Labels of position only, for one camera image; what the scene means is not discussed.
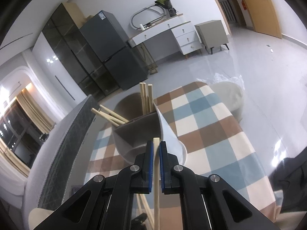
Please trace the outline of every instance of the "white dresser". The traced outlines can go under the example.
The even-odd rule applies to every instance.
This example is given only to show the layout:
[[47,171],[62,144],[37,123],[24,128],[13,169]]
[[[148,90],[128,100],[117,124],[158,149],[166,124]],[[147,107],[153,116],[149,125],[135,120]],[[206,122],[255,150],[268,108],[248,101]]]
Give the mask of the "white dresser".
[[182,54],[186,55],[198,49],[201,49],[201,40],[191,22],[185,22],[171,29],[180,47]]
[[159,22],[158,24],[139,32],[136,36],[130,38],[128,42],[131,47],[135,47],[169,29],[176,38],[182,54],[186,55],[201,49],[201,40],[194,25],[190,21],[187,22],[183,14],[168,18],[165,21]]

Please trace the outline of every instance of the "wooden door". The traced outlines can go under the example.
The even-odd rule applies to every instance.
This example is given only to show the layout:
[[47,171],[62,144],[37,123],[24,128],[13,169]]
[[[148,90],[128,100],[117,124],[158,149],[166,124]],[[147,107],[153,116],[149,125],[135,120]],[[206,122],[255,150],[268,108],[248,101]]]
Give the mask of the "wooden door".
[[244,0],[256,32],[281,38],[280,26],[271,0]]

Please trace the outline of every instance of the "gray refrigerator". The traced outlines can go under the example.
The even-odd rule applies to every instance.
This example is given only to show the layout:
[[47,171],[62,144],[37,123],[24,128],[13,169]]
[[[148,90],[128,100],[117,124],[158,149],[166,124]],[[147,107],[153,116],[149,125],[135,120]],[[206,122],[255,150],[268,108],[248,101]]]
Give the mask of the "gray refrigerator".
[[147,79],[144,61],[129,46],[127,34],[112,13],[100,11],[80,31],[120,88],[127,90]]

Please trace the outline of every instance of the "wooden chopstick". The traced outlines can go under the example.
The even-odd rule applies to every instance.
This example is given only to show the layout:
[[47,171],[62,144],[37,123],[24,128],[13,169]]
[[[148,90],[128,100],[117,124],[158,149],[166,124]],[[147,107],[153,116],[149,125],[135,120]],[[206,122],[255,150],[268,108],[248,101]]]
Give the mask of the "wooden chopstick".
[[115,123],[118,123],[118,124],[124,124],[125,122],[122,121],[122,120],[119,120],[118,118],[116,117],[113,117],[107,113],[104,113],[104,112],[101,112],[101,111],[98,111],[99,112],[99,115],[104,115],[105,117],[111,119],[112,121],[114,121]]
[[108,113],[110,113],[112,116],[118,118],[119,120],[123,121],[124,123],[128,123],[129,120],[125,119],[124,117],[122,117],[121,115],[118,115],[117,113],[115,113],[114,111],[111,111],[110,109],[108,109],[107,107],[104,107],[103,105],[99,105],[102,109],[105,109]]
[[91,111],[92,111],[93,113],[95,113],[96,115],[103,117],[105,120],[109,121],[112,125],[114,125],[114,126],[116,126],[116,127],[119,126],[119,124],[115,123],[113,120],[111,120],[109,117],[106,117],[104,114],[100,113],[100,112],[97,111],[95,108],[92,108]]
[[143,112],[143,115],[146,114],[146,103],[145,103],[145,91],[144,91],[144,83],[141,82],[140,83],[140,93],[141,93],[141,100],[142,100],[142,112]]
[[154,111],[154,96],[153,96],[153,85],[148,84],[148,101],[149,101],[149,112]]
[[160,178],[160,165],[159,165],[159,145],[160,145],[160,138],[154,137],[153,138],[153,204],[154,204],[154,230],[160,229],[160,206],[159,206],[159,178]]
[[148,220],[150,222],[150,225],[151,225],[152,229],[154,229],[154,218],[153,218],[153,215],[151,213],[150,207],[148,205],[147,199],[146,199],[144,194],[140,194],[140,197],[141,197],[142,203],[144,205],[145,211],[147,213],[147,217],[148,217]]
[[139,214],[141,214],[143,211],[142,211],[142,206],[141,206],[141,202],[140,202],[140,194],[136,194],[136,200],[137,200],[137,203],[138,203]]
[[148,106],[148,92],[147,92],[147,84],[143,82],[143,87],[144,87],[144,97],[145,97],[145,111],[146,114],[150,113],[149,106]]

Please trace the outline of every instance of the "plaid tablecloth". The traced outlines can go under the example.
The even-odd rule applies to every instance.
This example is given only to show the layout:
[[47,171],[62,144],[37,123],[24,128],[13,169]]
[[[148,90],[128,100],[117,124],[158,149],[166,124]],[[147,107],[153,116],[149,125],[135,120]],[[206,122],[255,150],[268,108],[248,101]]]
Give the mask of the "plaid tablecloth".
[[[276,221],[280,205],[276,204],[257,154],[238,122],[208,85],[190,83],[158,97],[155,103],[185,144],[186,167],[204,176],[220,175],[270,220]],[[107,123],[98,135],[84,182],[96,174],[115,175],[128,165],[117,152],[111,125]],[[146,197],[153,208],[153,195]],[[168,204],[160,199],[160,204],[161,227],[176,227],[178,222],[170,222],[170,218],[181,214],[179,200],[170,200]]]

